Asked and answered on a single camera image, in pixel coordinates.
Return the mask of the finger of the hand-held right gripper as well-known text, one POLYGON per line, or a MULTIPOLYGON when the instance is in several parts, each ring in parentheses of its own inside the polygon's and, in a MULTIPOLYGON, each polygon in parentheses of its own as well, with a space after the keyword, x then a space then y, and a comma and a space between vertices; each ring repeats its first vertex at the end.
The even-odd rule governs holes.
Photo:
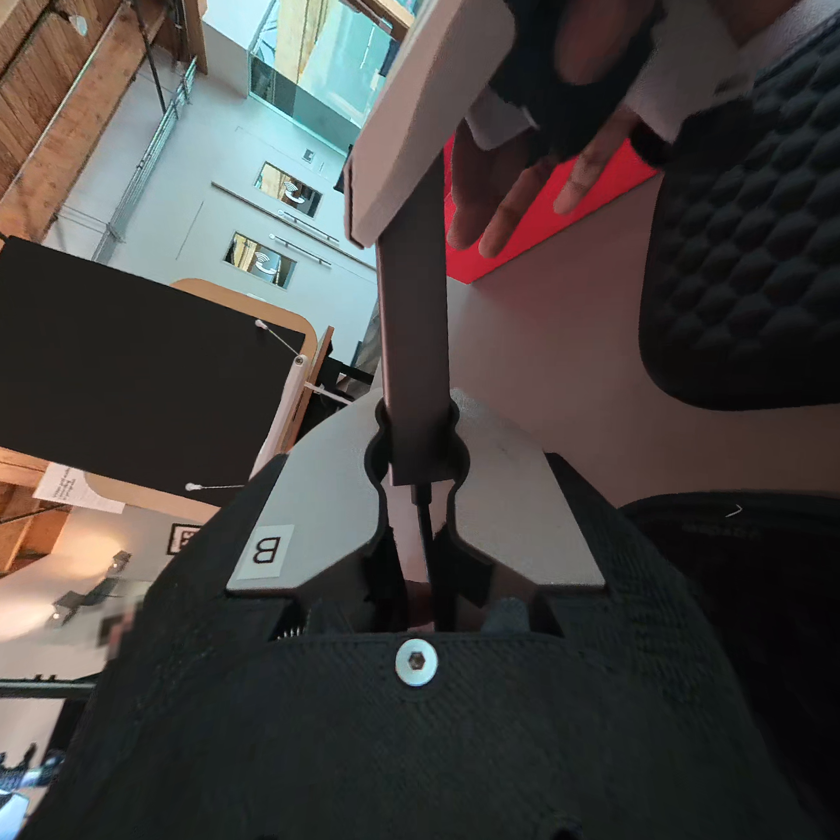
POLYGON ((502 1, 430 1, 402 42, 344 166, 346 238, 372 247, 515 42, 502 1))

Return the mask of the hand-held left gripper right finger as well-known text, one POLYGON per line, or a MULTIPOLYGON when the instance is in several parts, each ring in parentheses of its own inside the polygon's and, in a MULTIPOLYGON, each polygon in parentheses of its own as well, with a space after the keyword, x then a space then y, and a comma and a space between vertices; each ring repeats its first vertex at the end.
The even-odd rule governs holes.
POLYGON ((436 629, 478 629, 513 598, 541 629, 550 598, 603 595, 604 574, 541 445, 460 389, 451 402, 455 478, 432 542, 436 629))

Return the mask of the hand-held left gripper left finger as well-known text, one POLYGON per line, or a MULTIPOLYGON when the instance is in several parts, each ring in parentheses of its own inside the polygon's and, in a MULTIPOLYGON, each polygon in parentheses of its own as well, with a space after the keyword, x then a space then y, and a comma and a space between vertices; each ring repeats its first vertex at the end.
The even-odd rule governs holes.
POLYGON ((303 612, 331 602, 356 631, 404 629, 406 586, 382 488, 382 396, 369 392, 291 450, 227 594, 286 597, 303 612))

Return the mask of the grey usb hub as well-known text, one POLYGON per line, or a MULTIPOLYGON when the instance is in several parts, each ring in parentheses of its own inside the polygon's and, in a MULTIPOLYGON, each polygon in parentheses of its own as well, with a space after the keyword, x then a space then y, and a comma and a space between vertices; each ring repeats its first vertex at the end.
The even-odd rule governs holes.
POLYGON ((445 246, 445 161, 439 153, 375 250, 391 481, 452 476, 445 246))

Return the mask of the person's right hand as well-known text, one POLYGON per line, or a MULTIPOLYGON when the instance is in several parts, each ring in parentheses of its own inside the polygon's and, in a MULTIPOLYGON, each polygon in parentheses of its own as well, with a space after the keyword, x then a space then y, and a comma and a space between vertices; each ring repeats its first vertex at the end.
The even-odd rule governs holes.
POLYGON ((662 2, 505 2, 513 47, 458 126, 448 245, 492 259, 561 164, 574 209, 637 125, 625 96, 655 51, 662 2))

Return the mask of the white stand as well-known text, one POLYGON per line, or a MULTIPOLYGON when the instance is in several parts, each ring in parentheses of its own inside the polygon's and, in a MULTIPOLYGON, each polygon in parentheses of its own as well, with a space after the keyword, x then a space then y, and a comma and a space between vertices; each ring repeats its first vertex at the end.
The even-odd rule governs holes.
MULTIPOLYGON (((293 352, 295 357, 292 361, 290 372, 283 386, 284 388, 276 414, 272 420, 268 435, 266 436, 264 443, 261 445, 255 463, 250 470, 250 474, 248 476, 249 479, 254 478, 254 476, 274 457, 277 448, 285 439, 283 429, 286 427, 287 421, 290 421, 293 418, 294 413, 297 411, 298 401, 299 398, 302 397, 304 390, 310 390, 311 392, 324 396, 333 402, 340 403, 343 406, 349 406, 352 404, 351 400, 348 398, 328 392, 323 385, 310 383, 307 379, 307 369, 309 365, 308 357, 303 353, 295 353, 289 343, 282 339, 281 336, 279 336, 275 330, 270 328, 266 322, 262 321, 262 319, 257 318, 255 320, 255 325, 258 329, 262 329, 273 336, 290 352, 293 352)), ((193 493, 200 490, 226 490, 237 489, 244 486, 245 485, 205 486, 194 482, 187 482, 185 484, 185 490, 193 493)))

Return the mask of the black honeycomb cushion pad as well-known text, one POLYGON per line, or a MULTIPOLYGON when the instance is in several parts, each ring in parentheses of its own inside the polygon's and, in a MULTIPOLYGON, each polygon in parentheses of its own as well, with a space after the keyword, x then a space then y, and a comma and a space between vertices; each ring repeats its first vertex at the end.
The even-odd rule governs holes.
POLYGON ((664 160, 638 316, 649 378, 721 412, 839 402, 838 16, 693 115, 664 160))
POLYGON ((839 500, 690 492, 624 515, 688 580, 771 751, 839 838, 839 500))

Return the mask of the black board wooden edge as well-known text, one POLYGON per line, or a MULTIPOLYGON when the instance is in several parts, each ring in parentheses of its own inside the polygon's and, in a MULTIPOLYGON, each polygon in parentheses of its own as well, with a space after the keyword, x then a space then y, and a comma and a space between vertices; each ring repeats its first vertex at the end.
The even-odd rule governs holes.
POLYGON ((223 508, 249 479, 305 335, 9 236, 1 445, 223 508))

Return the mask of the white paper sign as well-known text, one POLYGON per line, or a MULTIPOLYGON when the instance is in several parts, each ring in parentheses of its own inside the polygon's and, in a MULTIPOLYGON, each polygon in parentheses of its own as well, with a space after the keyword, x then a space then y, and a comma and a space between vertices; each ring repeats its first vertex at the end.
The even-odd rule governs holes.
POLYGON ((84 471, 53 462, 45 468, 33 498, 117 515, 125 508, 124 502, 105 498, 92 489, 84 471))

